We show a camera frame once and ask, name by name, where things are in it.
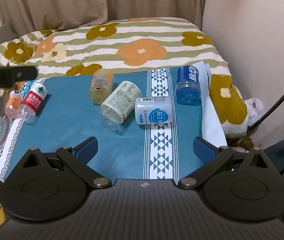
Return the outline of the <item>teal patterned table mat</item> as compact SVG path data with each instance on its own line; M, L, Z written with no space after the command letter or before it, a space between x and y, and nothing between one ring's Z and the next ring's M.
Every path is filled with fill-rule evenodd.
M88 163L110 180L180 178L202 166L193 141L202 135L202 104L172 102L169 124L139 125L131 113L121 134L102 125L100 108L88 98L92 77L64 76L40 80L48 95L34 125L6 117L0 123L0 179L5 180L25 152L37 147L54 152L75 147L89 137L98 140L98 152Z

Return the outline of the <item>beige curtain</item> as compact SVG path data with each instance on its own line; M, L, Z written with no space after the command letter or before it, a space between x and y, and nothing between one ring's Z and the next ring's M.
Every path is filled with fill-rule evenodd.
M111 20L178 17L202 25L205 0L0 0L0 20L24 35Z

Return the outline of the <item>floral striped bed quilt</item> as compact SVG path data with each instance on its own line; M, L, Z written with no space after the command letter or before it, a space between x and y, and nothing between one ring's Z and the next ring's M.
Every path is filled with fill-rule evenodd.
M100 68L131 73L197 62L210 66L210 98L225 136L244 136L248 109L228 63L209 36L185 19L130 18L65 31L43 29L0 42L0 66L33 65L39 77L93 74Z

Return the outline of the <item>white blue label plastic cup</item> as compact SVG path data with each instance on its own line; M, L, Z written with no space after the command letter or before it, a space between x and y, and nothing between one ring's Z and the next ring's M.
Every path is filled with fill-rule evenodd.
M135 100L135 120L139 125L172 122L173 110L170 96L139 97Z

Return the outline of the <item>red label clear plastic cup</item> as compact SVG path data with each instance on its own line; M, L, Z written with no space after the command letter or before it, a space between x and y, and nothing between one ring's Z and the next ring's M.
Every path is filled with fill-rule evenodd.
M47 95L47 87L43 83L35 82L22 100L17 117L26 124L34 125L37 122L36 115L41 109Z

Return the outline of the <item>white plastic bag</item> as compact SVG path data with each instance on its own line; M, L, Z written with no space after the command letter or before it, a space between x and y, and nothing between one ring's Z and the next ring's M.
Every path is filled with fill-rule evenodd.
M248 110L248 126L251 127L263 116L263 103L258 98L250 98L244 101Z

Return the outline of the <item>white paper sheet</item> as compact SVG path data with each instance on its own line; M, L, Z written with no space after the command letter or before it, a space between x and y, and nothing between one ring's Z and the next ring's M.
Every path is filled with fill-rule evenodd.
M213 102L209 96L211 81L210 66L203 61L197 62L193 64L193 66L199 71L199 86L202 101L201 137L216 147L226 146L227 142L222 125L220 124Z

